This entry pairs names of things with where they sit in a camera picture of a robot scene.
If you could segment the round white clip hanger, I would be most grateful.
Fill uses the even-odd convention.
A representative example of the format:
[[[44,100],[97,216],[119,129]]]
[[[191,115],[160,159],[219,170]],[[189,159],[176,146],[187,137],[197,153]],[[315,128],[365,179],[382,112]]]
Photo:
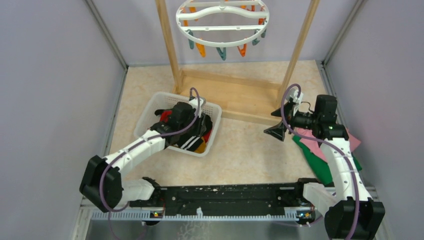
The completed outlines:
[[[206,57],[215,50],[222,61],[228,50],[247,55],[266,37],[270,10],[262,0],[186,0],[175,13],[176,25],[190,50]]]

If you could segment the black sock white stripes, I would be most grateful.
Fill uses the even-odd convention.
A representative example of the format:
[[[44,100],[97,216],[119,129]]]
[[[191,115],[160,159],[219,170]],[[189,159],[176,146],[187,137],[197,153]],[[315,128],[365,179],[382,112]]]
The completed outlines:
[[[203,141],[206,143],[202,136],[185,134],[181,136],[172,146],[185,151],[194,152]]]

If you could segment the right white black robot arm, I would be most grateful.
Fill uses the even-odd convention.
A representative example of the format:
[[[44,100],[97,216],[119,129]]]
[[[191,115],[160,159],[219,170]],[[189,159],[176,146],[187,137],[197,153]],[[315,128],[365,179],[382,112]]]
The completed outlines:
[[[337,99],[318,95],[312,113],[299,111],[303,95],[297,90],[283,97],[287,102],[272,115],[282,121],[264,130],[281,141],[285,132],[295,128],[311,130],[310,140],[317,142],[330,169],[335,195],[320,183],[306,183],[293,192],[299,206],[312,203],[324,219],[331,239],[372,240],[386,213],[382,202],[374,201],[364,186],[351,154],[349,135],[344,125],[337,123]]]

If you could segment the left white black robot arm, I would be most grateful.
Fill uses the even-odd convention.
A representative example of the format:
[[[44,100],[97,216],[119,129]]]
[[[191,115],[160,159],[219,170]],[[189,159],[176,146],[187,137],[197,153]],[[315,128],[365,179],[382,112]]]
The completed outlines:
[[[160,202],[157,184],[149,178],[123,183],[123,177],[150,156],[175,147],[195,152],[205,146],[212,123],[202,112],[205,100],[192,97],[170,109],[159,109],[159,116],[138,140],[110,155],[93,156],[87,163],[79,191],[103,213],[118,212],[120,202],[143,201],[154,207]]]

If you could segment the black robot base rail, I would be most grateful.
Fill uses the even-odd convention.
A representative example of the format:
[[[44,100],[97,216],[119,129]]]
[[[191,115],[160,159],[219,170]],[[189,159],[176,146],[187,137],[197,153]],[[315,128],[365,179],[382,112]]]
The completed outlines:
[[[313,222],[315,207],[302,196],[303,182],[194,186],[156,185],[148,200],[132,208],[159,208],[167,217],[277,217]]]

